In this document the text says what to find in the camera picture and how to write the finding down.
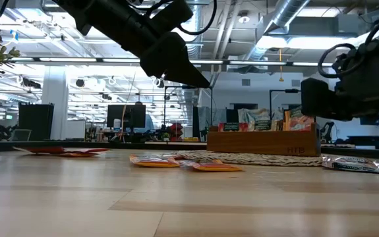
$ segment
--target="wooden box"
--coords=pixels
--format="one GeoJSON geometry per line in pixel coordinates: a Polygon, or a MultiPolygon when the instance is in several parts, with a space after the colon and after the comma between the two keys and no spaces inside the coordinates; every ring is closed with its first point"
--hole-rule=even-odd
{"type": "Polygon", "coordinates": [[[311,131],[209,132],[207,150],[267,155],[321,155],[317,125],[311,131]]]}

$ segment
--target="woven placemat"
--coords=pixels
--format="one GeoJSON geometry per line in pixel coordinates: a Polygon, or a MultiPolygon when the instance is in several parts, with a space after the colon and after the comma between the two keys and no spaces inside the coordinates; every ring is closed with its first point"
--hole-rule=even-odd
{"type": "Polygon", "coordinates": [[[224,163],[240,165],[274,165],[286,167],[319,167],[322,157],[297,157],[290,155],[261,155],[251,153],[221,153],[213,151],[177,151],[185,159],[219,159],[224,163]]]}

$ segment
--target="snack bag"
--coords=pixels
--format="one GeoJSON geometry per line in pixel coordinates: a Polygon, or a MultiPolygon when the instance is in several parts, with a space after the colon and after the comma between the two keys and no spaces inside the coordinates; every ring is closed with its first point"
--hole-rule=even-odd
{"type": "Polygon", "coordinates": [[[175,161],[172,155],[131,155],[129,160],[132,164],[143,167],[179,167],[178,162],[175,161]]]}
{"type": "Polygon", "coordinates": [[[379,174],[379,162],[362,157],[323,157],[322,166],[340,171],[374,172],[379,174]]]}
{"type": "Polygon", "coordinates": [[[232,172],[232,171],[243,171],[241,168],[223,164],[219,159],[214,159],[208,162],[192,163],[192,167],[199,171],[214,171],[214,172],[232,172]]]}

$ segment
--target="ceiling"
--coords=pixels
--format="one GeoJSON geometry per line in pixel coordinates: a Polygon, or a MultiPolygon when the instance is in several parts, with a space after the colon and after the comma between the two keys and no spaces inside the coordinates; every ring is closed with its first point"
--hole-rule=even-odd
{"type": "MultiPolygon", "coordinates": [[[[358,13],[371,13],[379,9],[379,0],[365,1],[311,1],[298,15],[299,17],[314,18],[334,18],[341,11],[357,16],[358,13]]],[[[144,5],[151,5],[152,1],[145,1],[144,5]]],[[[236,17],[233,29],[230,34],[229,43],[225,47],[223,58],[240,57],[247,54],[256,44],[256,27],[262,16],[272,14],[276,1],[242,1],[240,10],[246,11],[249,21],[240,23],[236,17]]],[[[191,5],[195,15],[200,14],[200,28],[205,26],[212,14],[212,3],[209,1],[197,1],[197,5],[191,5]]],[[[189,48],[199,49],[199,53],[191,55],[195,59],[211,59],[216,43],[219,25],[227,20],[227,26],[233,14],[235,5],[230,6],[230,13],[227,19],[223,19],[223,9],[225,1],[218,1],[217,15],[211,28],[199,37],[188,36],[176,30],[187,42],[189,48]]],[[[194,19],[183,24],[188,30],[196,29],[194,19]]],[[[1,36],[3,45],[8,48],[16,47],[23,57],[117,57],[133,58],[134,55],[124,51],[120,45],[107,38],[101,32],[92,28],[87,36],[83,36],[75,27],[74,18],[62,11],[54,2],[44,0],[42,5],[21,5],[21,8],[8,8],[0,19],[1,36]]],[[[296,62],[317,62],[323,49],[300,49],[286,45],[281,51],[269,49],[264,57],[269,61],[296,61],[296,62]]],[[[333,52],[327,59],[332,62],[335,56],[341,51],[333,52]]],[[[201,67],[204,75],[210,79],[210,67],[201,67]]],[[[3,67],[6,73],[0,78],[0,90],[3,91],[28,91],[21,85],[21,80],[27,78],[39,83],[44,87],[44,65],[15,65],[14,67],[3,67]]],[[[220,73],[215,90],[269,90],[292,88],[292,80],[302,80],[316,72],[313,67],[286,67],[269,66],[262,68],[260,73],[248,73],[245,75],[236,72],[220,73]],[[286,78],[285,82],[279,82],[281,77],[286,78]],[[241,79],[250,78],[251,86],[241,85],[241,79]]],[[[154,117],[157,126],[161,124],[163,118],[162,103],[164,89],[156,86],[155,78],[148,77],[138,66],[87,66],[69,65],[67,66],[67,76],[70,80],[69,116],[70,118],[84,118],[94,121],[103,121],[109,103],[134,103],[142,101],[150,106],[149,114],[154,117]],[[85,80],[83,88],[76,86],[76,81],[85,80]],[[112,100],[102,99],[96,93],[103,91],[130,93],[129,98],[125,95],[112,95],[112,100]],[[82,95],[80,92],[94,92],[92,95],[82,95]]],[[[165,82],[166,86],[180,86],[178,83],[165,82]]],[[[0,103],[5,107],[13,107],[19,101],[39,103],[41,101],[41,90],[33,89],[34,93],[0,93],[0,103]]],[[[173,105],[175,108],[166,113],[167,121],[180,121],[185,124],[192,124],[191,106],[198,101],[196,90],[182,89],[168,90],[171,99],[167,102],[167,107],[173,105]]]]}

